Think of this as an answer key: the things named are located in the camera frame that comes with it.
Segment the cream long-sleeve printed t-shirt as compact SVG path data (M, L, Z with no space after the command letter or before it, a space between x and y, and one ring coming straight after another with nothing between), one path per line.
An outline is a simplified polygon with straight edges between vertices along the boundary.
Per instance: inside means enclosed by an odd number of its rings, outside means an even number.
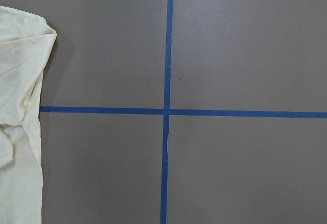
M1 7L1 223L41 223L40 95L56 37L43 17Z

